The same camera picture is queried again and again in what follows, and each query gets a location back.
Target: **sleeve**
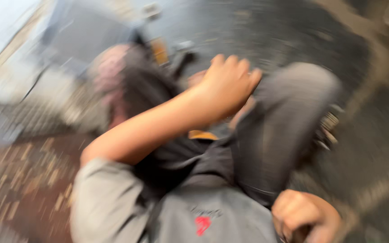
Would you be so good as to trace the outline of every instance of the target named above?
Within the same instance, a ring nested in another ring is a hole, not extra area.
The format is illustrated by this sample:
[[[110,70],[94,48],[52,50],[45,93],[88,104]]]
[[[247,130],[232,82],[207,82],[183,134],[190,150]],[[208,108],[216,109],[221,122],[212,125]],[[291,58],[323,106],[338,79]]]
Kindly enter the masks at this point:
[[[101,158],[82,168],[74,182],[71,234],[74,243],[137,243],[150,208],[141,198],[143,182],[131,167]]]

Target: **red logo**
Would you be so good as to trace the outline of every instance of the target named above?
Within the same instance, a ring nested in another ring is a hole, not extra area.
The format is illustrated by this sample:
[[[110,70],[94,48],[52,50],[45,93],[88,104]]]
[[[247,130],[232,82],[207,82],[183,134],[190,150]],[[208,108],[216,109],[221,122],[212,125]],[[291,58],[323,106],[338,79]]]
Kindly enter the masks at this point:
[[[202,236],[205,230],[208,229],[208,227],[211,225],[210,217],[199,216],[194,220],[194,222],[197,226],[197,236]]]

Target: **hand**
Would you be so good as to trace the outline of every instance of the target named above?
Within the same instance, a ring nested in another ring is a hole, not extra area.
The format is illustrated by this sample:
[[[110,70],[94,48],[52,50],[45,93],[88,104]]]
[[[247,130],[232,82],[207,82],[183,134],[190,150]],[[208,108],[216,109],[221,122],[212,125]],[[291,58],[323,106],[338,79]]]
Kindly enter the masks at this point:
[[[261,70],[249,74],[249,68],[247,59],[238,61],[235,55],[225,61],[219,54],[211,60],[202,81],[192,88],[211,122],[233,115],[244,106],[262,77]]]
[[[325,200],[310,193],[286,190],[271,209],[278,235],[288,242],[293,232],[304,225],[312,226],[306,242],[330,243],[340,226],[338,212]]]

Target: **forearm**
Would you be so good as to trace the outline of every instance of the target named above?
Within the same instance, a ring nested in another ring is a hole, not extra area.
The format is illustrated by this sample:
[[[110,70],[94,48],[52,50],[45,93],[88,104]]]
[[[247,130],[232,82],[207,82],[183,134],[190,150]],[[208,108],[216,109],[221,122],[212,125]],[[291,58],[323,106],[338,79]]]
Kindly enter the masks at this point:
[[[167,141],[208,124],[196,92],[183,92],[101,135],[84,150],[81,164],[102,157],[134,165]]]

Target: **leg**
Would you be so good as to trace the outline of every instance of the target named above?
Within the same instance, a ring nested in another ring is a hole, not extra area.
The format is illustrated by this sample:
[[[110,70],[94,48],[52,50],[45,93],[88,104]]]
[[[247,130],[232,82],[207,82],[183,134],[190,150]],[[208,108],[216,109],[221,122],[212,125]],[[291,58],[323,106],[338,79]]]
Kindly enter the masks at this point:
[[[235,181],[247,195],[272,205],[338,87],[331,72],[309,63],[293,63],[260,82],[231,145]]]

